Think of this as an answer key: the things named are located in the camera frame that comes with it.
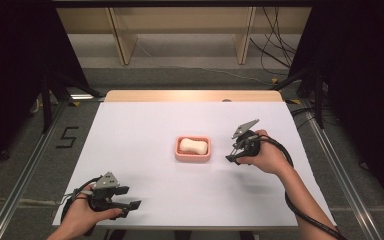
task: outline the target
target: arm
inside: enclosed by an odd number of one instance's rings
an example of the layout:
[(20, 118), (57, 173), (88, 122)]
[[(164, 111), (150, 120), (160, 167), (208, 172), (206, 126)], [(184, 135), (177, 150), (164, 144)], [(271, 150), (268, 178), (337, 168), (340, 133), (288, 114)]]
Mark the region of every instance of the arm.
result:
[[(266, 135), (264, 130), (256, 131), (259, 135)], [(275, 174), (282, 182), (291, 202), (303, 213), (335, 229), (332, 222), (311, 196), (307, 187), (295, 169), (286, 161), (282, 152), (274, 145), (262, 142), (260, 152), (255, 157), (242, 157), (239, 163), (253, 164), (266, 173)], [(302, 239), (335, 239), (324, 231), (296, 216)]]
[(102, 212), (93, 211), (87, 202), (85, 194), (79, 194), (71, 204), (61, 225), (48, 240), (69, 240), (81, 237), (97, 222), (115, 218), (122, 213), (121, 209), (112, 208)]

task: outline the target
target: white tabletop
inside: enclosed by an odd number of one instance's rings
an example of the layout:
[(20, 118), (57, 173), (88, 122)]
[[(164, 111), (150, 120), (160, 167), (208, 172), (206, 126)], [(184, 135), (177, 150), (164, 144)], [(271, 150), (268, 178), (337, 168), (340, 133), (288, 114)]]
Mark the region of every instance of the white tabletop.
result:
[[(289, 151), (295, 169), (327, 213), (301, 139), (283, 102), (101, 103), (66, 192), (113, 172), (126, 195), (113, 201), (142, 200), (127, 218), (98, 223), (123, 229), (262, 229), (297, 226), (276, 176), (226, 160), (237, 126), (254, 119)], [(177, 136), (211, 139), (211, 159), (175, 159)], [(54, 219), (60, 224), (62, 206)]]

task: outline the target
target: person's left hand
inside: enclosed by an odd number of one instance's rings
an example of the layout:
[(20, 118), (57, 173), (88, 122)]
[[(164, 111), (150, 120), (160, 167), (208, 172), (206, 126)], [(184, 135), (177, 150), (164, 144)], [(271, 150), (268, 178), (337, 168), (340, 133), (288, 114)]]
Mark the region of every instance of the person's left hand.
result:
[[(84, 190), (91, 190), (92, 186), (86, 186)], [(112, 208), (102, 212), (93, 211), (87, 202), (87, 196), (80, 193), (67, 211), (61, 225), (52, 233), (48, 240), (52, 239), (76, 239), (85, 234), (97, 222), (115, 218), (122, 213), (119, 208)]]

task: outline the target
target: pink tray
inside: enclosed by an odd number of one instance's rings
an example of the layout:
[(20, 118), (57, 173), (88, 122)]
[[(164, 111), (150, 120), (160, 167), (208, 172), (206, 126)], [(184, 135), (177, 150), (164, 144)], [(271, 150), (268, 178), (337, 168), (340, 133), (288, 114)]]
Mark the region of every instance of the pink tray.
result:
[[(206, 154), (197, 154), (193, 152), (184, 152), (180, 150), (180, 142), (183, 138), (189, 138), (193, 141), (204, 141), (207, 143), (207, 153)], [(176, 146), (174, 149), (175, 157), (178, 161), (181, 162), (206, 162), (210, 160), (211, 157), (211, 140), (205, 136), (180, 136), (176, 139)]]

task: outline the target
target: hand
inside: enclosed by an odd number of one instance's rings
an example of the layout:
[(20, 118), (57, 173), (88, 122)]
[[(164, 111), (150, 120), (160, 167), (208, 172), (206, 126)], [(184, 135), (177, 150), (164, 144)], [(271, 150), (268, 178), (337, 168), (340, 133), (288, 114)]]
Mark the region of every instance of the hand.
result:
[[(263, 136), (267, 139), (266, 130), (255, 131), (256, 134)], [(241, 164), (253, 164), (266, 173), (279, 175), (281, 171), (292, 168), (286, 161), (283, 153), (273, 144), (268, 142), (261, 142), (260, 152), (255, 157), (241, 157), (237, 159)]]
[(76, 239), (86, 233), (97, 222), (115, 218), (122, 213), (121, 209), (112, 208), (102, 212), (93, 211), (88, 204), (87, 196), (80, 193), (71, 204), (58, 229), (49, 236), (51, 239)]

